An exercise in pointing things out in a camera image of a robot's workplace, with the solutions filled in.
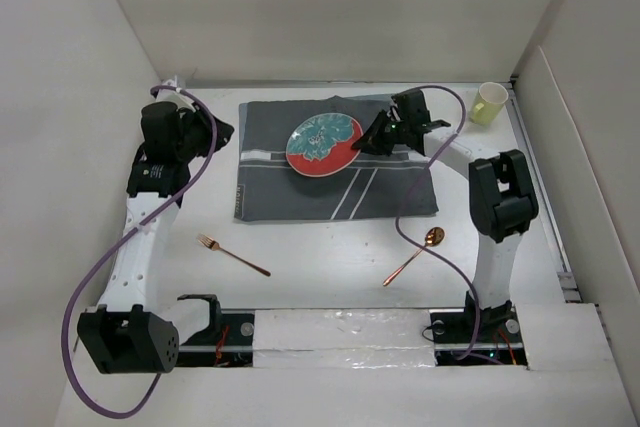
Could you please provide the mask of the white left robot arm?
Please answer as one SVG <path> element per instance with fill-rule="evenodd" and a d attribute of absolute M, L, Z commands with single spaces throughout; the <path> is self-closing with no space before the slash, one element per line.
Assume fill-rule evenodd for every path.
<path fill-rule="evenodd" d="M 212 139 L 214 126 L 223 135 L 219 141 Z M 118 249 L 97 309 L 81 314 L 77 325 L 102 374 L 168 373 L 181 345 L 216 342 L 224 330 L 213 294 L 183 294 L 161 311 L 154 270 L 182 205 L 179 194 L 192 183 L 190 162 L 224 147 L 234 130 L 178 98 L 145 106 L 141 130 L 126 188 L 124 231 L 131 238 Z"/>

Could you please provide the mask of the grey striped cloth placemat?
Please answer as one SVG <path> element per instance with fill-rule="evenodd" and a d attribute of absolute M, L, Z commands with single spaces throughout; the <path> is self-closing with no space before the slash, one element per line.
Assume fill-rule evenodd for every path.
<path fill-rule="evenodd" d="M 390 95 L 252 101 L 239 107 L 239 165 L 234 216 L 249 222 L 342 221 L 433 216 L 438 211 L 426 160 L 408 147 L 390 156 L 364 153 L 342 169 L 305 176 L 290 166 L 286 144 L 303 122 L 343 114 L 368 128 Z"/>

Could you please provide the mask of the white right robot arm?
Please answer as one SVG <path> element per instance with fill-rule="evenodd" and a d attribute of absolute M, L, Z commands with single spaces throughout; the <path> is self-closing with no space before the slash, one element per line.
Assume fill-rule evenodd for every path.
<path fill-rule="evenodd" d="M 474 278 L 469 283 L 462 328 L 483 341 L 499 326 L 497 314 L 511 308 L 510 283 L 517 249 L 539 213 L 527 159 L 523 152 L 495 149 L 462 139 L 463 123 L 453 127 L 434 120 L 424 91 L 414 88 L 391 97 L 354 150 L 389 156 L 397 145 L 440 161 L 468 181 L 469 212 L 479 235 Z"/>

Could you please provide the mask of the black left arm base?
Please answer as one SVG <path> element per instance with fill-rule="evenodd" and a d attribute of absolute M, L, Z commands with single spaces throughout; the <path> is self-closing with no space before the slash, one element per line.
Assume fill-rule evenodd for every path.
<path fill-rule="evenodd" d="M 180 368 L 245 368 L 253 366 L 255 312 L 223 310 L 217 331 L 206 329 L 179 347 Z"/>

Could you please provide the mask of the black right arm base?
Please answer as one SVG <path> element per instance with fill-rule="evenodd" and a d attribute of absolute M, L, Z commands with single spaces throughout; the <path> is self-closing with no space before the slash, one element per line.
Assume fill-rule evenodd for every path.
<path fill-rule="evenodd" d="M 483 315 L 476 336 L 472 309 L 434 309 L 429 320 L 421 335 L 432 343 L 438 367 L 528 365 L 514 308 Z"/>

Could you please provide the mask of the pale yellow mug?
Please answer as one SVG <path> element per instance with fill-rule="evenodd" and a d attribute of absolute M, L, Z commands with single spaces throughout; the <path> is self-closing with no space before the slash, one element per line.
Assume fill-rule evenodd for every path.
<path fill-rule="evenodd" d="M 469 119 L 481 126 L 490 125 L 509 99 L 509 92 L 499 83 L 486 82 L 478 88 Z"/>

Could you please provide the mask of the red and teal plate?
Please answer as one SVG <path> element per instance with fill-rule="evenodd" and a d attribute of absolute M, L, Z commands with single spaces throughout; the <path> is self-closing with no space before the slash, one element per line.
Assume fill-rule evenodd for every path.
<path fill-rule="evenodd" d="M 334 175 L 349 167 L 360 151 L 351 145 L 363 135 L 360 123 L 342 113 L 323 113 L 303 121 L 290 135 L 285 150 L 289 166 L 310 178 Z"/>

